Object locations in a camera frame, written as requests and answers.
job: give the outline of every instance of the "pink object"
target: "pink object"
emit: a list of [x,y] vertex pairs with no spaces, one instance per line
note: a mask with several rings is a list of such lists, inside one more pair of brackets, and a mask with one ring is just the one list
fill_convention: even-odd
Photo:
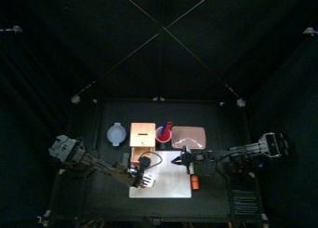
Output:
[[171,136],[172,136],[172,133],[171,133],[171,130],[169,130],[171,126],[165,128],[165,131],[164,131],[164,134],[161,135],[161,129],[163,127],[159,127],[156,130],[155,130],[155,139],[159,141],[159,142],[168,142],[171,140]]

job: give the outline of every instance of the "table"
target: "table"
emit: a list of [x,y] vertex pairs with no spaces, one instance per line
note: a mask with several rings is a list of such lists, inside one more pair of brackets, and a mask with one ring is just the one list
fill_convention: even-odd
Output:
[[[243,109],[235,101],[99,101],[75,106],[67,136],[83,137],[92,155],[108,163],[121,161],[131,151],[129,138],[117,147],[107,140],[113,122],[129,130],[131,122],[171,121],[175,126],[203,127],[205,149],[216,154],[250,143]],[[129,188],[109,176],[93,172],[85,178],[57,176],[49,207],[53,214],[109,221],[228,221],[226,180],[213,167],[195,168],[200,190],[191,198],[129,198]]]

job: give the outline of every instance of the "orange object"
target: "orange object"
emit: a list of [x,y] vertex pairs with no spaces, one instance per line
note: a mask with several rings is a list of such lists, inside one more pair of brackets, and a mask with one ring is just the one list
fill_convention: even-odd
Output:
[[199,190],[199,188],[200,188],[199,177],[196,175],[191,176],[191,186],[192,186],[192,190]]

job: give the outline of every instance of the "cable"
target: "cable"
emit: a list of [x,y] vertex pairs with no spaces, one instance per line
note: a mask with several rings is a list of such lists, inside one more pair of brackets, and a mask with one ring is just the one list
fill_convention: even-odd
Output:
[[151,151],[145,151],[145,152],[139,156],[139,158],[143,157],[144,154],[155,154],[155,155],[160,158],[160,161],[159,161],[156,164],[153,164],[152,166],[144,168],[144,170],[147,170],[147,169],[149,169],[149,168],[157,166],[159,164],[161,164],[161,162],[163,162],[163,157],[161,157],[157,153],[151,152]]

